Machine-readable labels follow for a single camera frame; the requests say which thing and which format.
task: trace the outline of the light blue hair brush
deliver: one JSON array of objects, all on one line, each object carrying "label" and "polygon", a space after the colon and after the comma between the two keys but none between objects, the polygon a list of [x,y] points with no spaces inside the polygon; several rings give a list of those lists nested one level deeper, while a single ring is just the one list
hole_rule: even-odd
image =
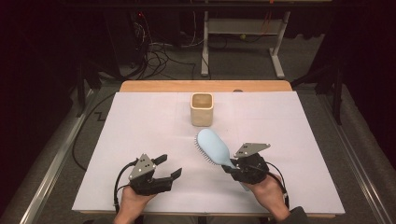
[{"label": "light blue hair brush", "polygon": [[[230,160],[230,150],[219,138],[219,136],[210,129],[202,129],[195,138],[195,145],[204,155],[207,161],[216,165],[227,165],[235,169]],[[248,188],[241,183],[242,187],[248,191]]]}]

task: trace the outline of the wire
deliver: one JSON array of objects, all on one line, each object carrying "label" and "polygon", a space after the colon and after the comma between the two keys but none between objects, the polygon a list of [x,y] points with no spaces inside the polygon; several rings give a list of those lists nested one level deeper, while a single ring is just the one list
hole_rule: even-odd
[{"label": "wire", "polygon": [[138,22],[134,22],[134,25],[139,28],[139,29],[136,29],[136,31],[137,31],[136,37],[139,37],[140,31],[142,31],[142,41],[140,43],[140,47],[141,47],[145,43],[146,32],[145,32],[145,29],[143,28],[143,26],[140,25]]},{"label": "wire", "polygon": [[170,79],[173,79],[173,80],[177,80],[177,78],[175,78],[175,77],[169,77]]},{"label": "wire", "polygon": [[150,31],[149,31],[149,24],[148,24],[148,21],[146,20],[146,17],[145,17],[145,15],[143,14],[143,12],[140,12],[140,13],[141,13],[141,15],[142,15],[142,17],[143,17],[143,20],[145,21],[146,27],[147,27],[147,29],[148,29],[148,38],[149,38],[149,42],[152,44],[152,38],[151,38],[151,33],[150,33]]},{"label": "wire", "polygon": [[184,45],[184,46],[181,46],[181,47],[182,47],[182,48],[196,47],[196,46],[201,45],[202,43],[204,43],[204,40],[203,40],[203,39],[202,39],[200,42],[196,43],[196,44],[193,44],[193,45]]},{"label": "wire", "polygon": [[144,71],[146,71],[147,66],[148,66],[148,62],[147,62],[146,58],[143,58],[142,63],[139,64],[139,67],[136,70],[134,70],[132,73],[127,75],[126,77],[128,79],[131,79],[131,77],[134,77],[136,75],[143,73]]},{"label": "wire", "polygon": [[206,66],[207,66],[207,74],[208,74],[208,76],[209,76],[209,80],[212,80],[212,74],[210,73],[209,64],[207,64],[207,62],[206,62],[206,60],[205,60],[205,58],[204,58],[203,55],[201,55],[201,58],[202,58],[202,61],[204,61],[204,63],[205,63]]},{"label": "wire", "polygon": [[290,208],[290,199],[289,199],[289,194],[288,191],[286,190],[286,185],[285,185],[285,178],[283,178],[282,173],[280,172],[279,169],[277,169],[276,166],[274,166],[271,162],[266,161],[265,163],[271,165],[272,167],[274,167],[277,172],[280,174],[280,178],[282,179],[282,183],[280,182],[280,180],[272,173],[267,173],[268,175],[270,175],[274,180],[276,180],[276,182],[279,184],[279,186],[282,188],[282,192],[285,196],[285,205]]},{"label": "wire", "polygon": [[124,185],[124,186],[121,186],[121,187],[117,188],[117,192],[120,191],[120,189],[123,189],[123,188],[128,187],[128,186],[129,185]]},{"label": "wire", "polygon": [[131,166],[134,166],[137,164],[138,159],[136,159],[133,162],[128,163],[127,165],[125,165],[122,170],[120,171],[119,175],[117,176],[117,180],[116,180],[116,184],[114,186],[114,206],[116,207],[116,213],[118,213],[120,211],[120,205],[119,205],[119,198],[117,197],[117,193],[119,192],[119,182],[120,182],[120,178],[122,176],[122,174],[124,173],[124,171],[126,169],[128,169]]},{"label": "wire", "polygon": [[268,30],[270,29],[271,16],[272,16],[272,11],[267,11],[267,13],[265,14],[264,21],[262,22],[262,35],[267,34]]},{"label": "wire", "polygon": [[154,68],[153,65],[149,65],[148,67],[149,67],[150,69],[152,69],[153,72],[152,72],[150,75],[148,75],[148,76],[141,77],[142,79],[148,79],[149,77],[157,76],[157,75],[160,74],[161,71],[163,71],[163,70],[165,69],[165,67],[166,67],[166,63],[167,63],[168,59],[165,60],[164,58],[161,58],[161,57],[157,54],[157,51],[152,51],[151,54],[154,54],[156,57],[155,57],[155,58],[150,58],[150,59],[148,60],[148,62],[151,61],[151,60],[157,59],[159,63],[158,63],[158,65],[157,65],[155,68]]},{"label": "wire", "polygon": [[253,40],[246,40],[246,39],[241,39],[241,38],[239,38],[239,40],[242,41],[242,42],[246,42],[246,43],[254,43],[254,42],[260,40],[260,39],[263,38],[263,37],[264,37],[264,35],[258,35],[258,36],[257,36],[255,39],[253,39]]},{"label": "wire", "polygon": [[76,165],[81,168],[81,170],[83,171],[87,171],[87,168],[85,168],[83,165],[81,165],[81,163],[78,162],[77,158],[76,158],[76,142],[79,138],[79,135],[81,133],[81,130],[83,129],[85,123],[87,122],[88,118],[91,116],[91,114],[93,113],[93,111],[95,111],[95,109],[101,105],[105,100],[109,99],[110,97],[114,96],[116,93],[112,93],[110,95],[108,95],[105,99],[103,99],[102,101],[100,101],[94,108],[93,110],[91,110],[91,112],[87,115],[87,117],[84,119],[84,121],[81,124],[81,127],[79,128],[77,134],[76,134],[76,138],[74,140],[73,146],[72,146],[72,156],[73,156],[73,160],[76,163]]},{"label": "wire", "polygon": [[176,60],[174,60],[174,59],[171,59],[171,58],[169,57],[169,55],[166,53],[165,46],[163,46],[163,53],[166,55],[166,57],[168,58],[168,60],[171,61],[171,62],[180,63],[180,64],[186,64],[186,65],[192,65],[192,69],[191,69],[191,80],[194,80],[194,70],[195,70],[195,65],[196,65],[195,63],[182,63],[182,62],[176,61]]},{"label": "wire", "polygon": [[194,17],[194,36],[192,37],[192,41],[190,43],[190,46],[193,45],[194,41],[195,41],[195,35],[197,32],[197,21],[196,21],[196,17],[195,17],[195,11],[192,12],[192,16]]}]

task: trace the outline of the table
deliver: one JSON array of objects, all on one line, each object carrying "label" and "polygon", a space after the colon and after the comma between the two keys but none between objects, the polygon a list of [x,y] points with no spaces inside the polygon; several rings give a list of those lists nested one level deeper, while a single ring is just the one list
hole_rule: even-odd
[{"label": "table", "polygon": [[[292,2],[331,2],[332,0],[298,0]],[[271,0],[254,0],[253,2],[271,2]],[[290,2],[290,0],[276,0],[276,2]],[[276,76],[279,79],[284,79],[285,74],[283,73],[282,65],[278,58],[278,52],[280,45],[285,34],[286,27],[288,26],[290,17],[290,11],[286,11],[283,15],[282,20],[268,20],[271,22],[266,24],[268,30],[264,32],[262,25],[266,22],[263,20],[242,20],[242,19],[210,19],[209,13],[206,11],[204,16],[204,46],[202,51],[202,62],[201,62],[201,75],[203,77],[209,74],[209,48],[208,48],[208,36],[209,34],[245,34],[245,35],[277,35],[276,45],[273,48],[269,48],[272,63],[275,68]]]},{"label": "table", "polygon": [[[244,191],[221,167],[207,163],[195,149],[193,138],[202,128],[189,121],[192,91],[214,94],[210,128],[232,153],[242,139],[272,145],[261,155],[285,176],[291,208],[301,205],[315,217],[345,213],[298,96],[282,80],[124,82],[73,210],[113,212],[112,190],[120,169],[148,153],[152,159],[168,154],[154,177],[169,176],[180,167],[183,171],[172,190],[154,198],[144,214],[269,216],[251,192]],[[124,173],[120,186],[127,184],[129,173]]]}]

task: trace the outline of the white paper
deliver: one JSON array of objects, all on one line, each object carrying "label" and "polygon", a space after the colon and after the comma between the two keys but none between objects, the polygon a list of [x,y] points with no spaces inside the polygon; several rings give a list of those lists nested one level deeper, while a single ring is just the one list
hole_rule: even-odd
[{"label": "white paper", "polygon": [[[128,162],[147,153],[152,159],[168,155],[157,167],[156,178],[183,170],[172,190],[156,196],[146,213],[263,213],[251,192],[195,148],[194,137],[203,128],[191,125],[191,94],[117,93],[73,210],[114,211],[117,175]],[[229,147],[231,157],[245,142],[269,143],[271,147],[260,154],[285,177],[290,208],[302,206],[308,214],[345,213],[296,92],[213,95],[214,119],[209,128]],[[128,183],[131,171],[124,173],[119,186]]]}]

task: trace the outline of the black cable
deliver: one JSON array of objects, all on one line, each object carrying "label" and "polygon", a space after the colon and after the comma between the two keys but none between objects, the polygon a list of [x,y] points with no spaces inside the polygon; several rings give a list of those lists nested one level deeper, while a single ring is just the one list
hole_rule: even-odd
[{"label": "black cable", "polygon": [[258,35],[255,39],[253,39],[253,40],[246,40],[246,39],[241,39],[241,38],[238,38],[238,40],[240,40],[240,41],[242,41],[242,42],[246,42],[246,43],[254,43],[254,42],[257,42],[258,40],[260,40],[261,38],[263,38],[264,37],[264,35]]},{"label": "black cable", "polygon": [[115,77],[105,77],[105,76],[103,76],[101,74],[98,74],[98,76],[99,76],[100,79],[102,79],[104,81],[111,81],[111,82],[117,81],[117,82],[120,82],[120,80],[118,78],[115,78]]},{"label": "black cable", "polygon": [[286,188],[286,185],[285,185],[285,179],[283,178],[283,175],[282,175],[282,173],[280,173],[280,170],[279,169],[277,169],[277,167],[276,166],[274,166],[271,162],[268,162],[268,161],[266,161],[265,163],[267,163],[267,164],[269,164],[269,165],[271,165],[272,167],[274,167],[276,170],[277,170],[277,172],[279,173],[279,175],[280,175],[280,178],[282,179],[282,183],[283,183],[283,187],[285,187]]},{"label": "black cable", "polygon": [[82,128],[83,128],[84,125],[85,125],[85,122],[87,122],[88,118],[89,118],[90,115],[93,113],[93,111],[94,111],[99,105],[101,105],[105,100],[107,100],[108,98],[112,97],[112,96],[115,95],[115,94],[116,94],[116,93],[114,92],[114,93],[108,95],[105,99],[103,99],[102,101],[100,101],[100,102],[93,108],[93,110],[91,110],[91,112],[87,115],[87,117],[86,117],[86,118],[84,119],[84,121],[82,122],[81,127],[79,128],[79,130],[78,130],[78,132],[77,132],[77,134],[76,134],[76,138],[75,138],[75,140],[74,140],[74,142],[73,142],[73,146],[72,146],[72,156],[73,156],[73,160],[74,160],[74,162],[76,163],[76,165],[77,165],[79,168],[81,168],[83,171],[87,171],[87,168],[85,168],[83,165],[81,165],[81,164],[78,162],[78,160],[77,160],[77,158],[76,158],[76,152],[75,152],[76,142],[77,142],[77,140],[78,140],[78,137],[79,137],[79,135],[80,135],[80,133],[81,133]]},{"label": "black cable", "polygon": [[210,73],[209,64],[206,62],[206,60],[205,60],[205,58],[204,58],[203,55],[201,55],[201,58],[202,58],[202,61],[204,61],[204,63],[205,63],[206,66],[207,66],[207,74],[208,74],[208,76],[209,76],[209,80],[212,80],[212,74]]},{"label": "black cable", "polygon": [[182,63],[179,61],[176,61],[174,59],[171,59],[169,55],[166,53],[165,45],[163,45],[163,54],[166,55],[169,61],[174,62],[174,63],[180,63],[180,64],[186,64],[186,65],[192,65],[192,70],[191,70],[191,80],[194,80],[194,70],[195,70],[195,63]]},{"label": "black cable", "polygon": [[129,186],[129,185],[124,185],[124,186],[121,186],[121,187],[117,188],[117,192],[120,191],[120,189],[123,189],[123,188],[125,188],[127,186]]},{"label": "black cable", "polygon": [[121,176],[126,169],[128,169],[131,166],[136,165],[137,161],[138,161],[138,159],[136,159],[133,162],[129,162],[126,166],[124,166],[122,168],[119,175],[117,176],[116,184],[114,186],[114,206],[116,207],[116,213],[118,213],[120,211],[119,198],[117,197],[117,193],[119,192],[119,182],[120,182]]},{"label": "black cable", "polygon": [[282,183],[280,182],[280,180],[272,173],[268,173],[268,175],[270,175],[273,179],[276,180],[276,182],[279,184],[279,186],[282,188],[282,192],[285,195],[285,205],[290,208],[290,202],[289,202],[289,194],[288,191],[286,190],[286,185],[285,185],[285,178],[283,178],[282,173],[279,171],[279,169],[277,169],[276,166],[274,166],[271,162],[266,161],[265,163],[271,165],[272,167],[274,167],[277,172],[280,174],[280,178],[282,179]]},{"label": "black cable", "polygon": [[155,52],[152,51],[151,53],[152,53],[152,54],[155,54],[155,55],[157,56],[156,59],[158,59],[159,64],[157,65],[157,67],[156,67],[155,69],[153,69],[151,66],[149,66],[149,68],[153,69],[153,72],[152,72],[151,74],[145,76],[145,77],[142,77],[142,79],[148,79],[149,77],[157,76],[158,74],[161,73],[161,71],[163,71],[163,70],[165,69],[165,67],[166,67],[166,62],[167,62],[168,60],[167,60],[167,59],[165,60],[165,59],[161,58],[156,52],[157,52],[157,51],[155,51]]},{"label": "black cable", "polygon": [[175,78],[175,77],[169,77],[170,79],[173,79],[173,80],[177,80],[177,78]]},{"label": "black cable", "polygon": [[136,78],[136,80],[142,79],[143,75],[145,75],[145,73],[146,73],[147,68],[149,67],[149,61],[147,59],[147,54],[145,54],[144,61],[145,61],[146,66],[145,66],[144,70],[140,72],[140,74]]},{"label": "black cable", "polygon": [[146,70],[146,67],[148,66],[148,63],[145,58],[142,59],[142,63],[139,64],[139,66],[136,68],[136,70],[132,71],[130,74],[126,75],[127,79],[130,77],[134,77],[138,75],[139,73],[143,72]]},{"label": "black cable", "polygon": [[158,53],[163,53],[163,52],[158,51],[158,50],[152,51],[151,53],[152,53],[152,54],[155,54],[156,57],[155,57],[155,58],[150,58],[149,61],[157,59],[157,60],[158,60],[158,65],[151,65],[151,66],[157,66],[157,69],[158,69],[159,66],[163,66],[163,65],[166,66],[166,63],[168,62],[168,58],[164,59],[164,58],[160,57],[160,55],[158,55],[157,52],[158,52]]}]

